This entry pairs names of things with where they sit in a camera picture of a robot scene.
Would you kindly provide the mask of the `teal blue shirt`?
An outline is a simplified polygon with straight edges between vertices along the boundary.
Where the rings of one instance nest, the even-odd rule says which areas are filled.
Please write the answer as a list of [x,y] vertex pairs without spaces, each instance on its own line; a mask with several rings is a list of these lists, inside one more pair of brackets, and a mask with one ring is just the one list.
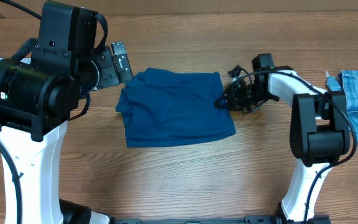
[[121,90],[129,147],[172,147],[217,141],[236,133],[230,112],[214,106],[223,94],[220,74],[148,68]]

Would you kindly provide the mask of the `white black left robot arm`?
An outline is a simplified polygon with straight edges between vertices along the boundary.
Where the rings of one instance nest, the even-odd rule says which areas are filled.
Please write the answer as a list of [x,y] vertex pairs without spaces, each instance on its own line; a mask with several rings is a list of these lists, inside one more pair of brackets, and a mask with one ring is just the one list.
[[6,223],[114,223],[110,215],[59,197],[59,167],[71,112],[90,93],[132,78],[126,59],[96,30],[99,12],[47,1],[39,35],[0,60],[0,154]]

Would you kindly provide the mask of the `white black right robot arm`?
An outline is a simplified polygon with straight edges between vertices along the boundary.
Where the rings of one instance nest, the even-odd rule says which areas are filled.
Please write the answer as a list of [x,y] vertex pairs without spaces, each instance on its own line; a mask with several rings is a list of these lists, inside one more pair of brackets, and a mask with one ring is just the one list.
[[244,223],[330,223],[314,206],[327,174],[356,151],[357,136],[347,115],[346,97],[301,78],[289,66],[276,66],[271,54],[252,60],[252,72],[236,66],[232,83],[215,107],[248,114],[268,100],[291,107],[290,149],[296,162],[289,189],[273,215],[247,215]]

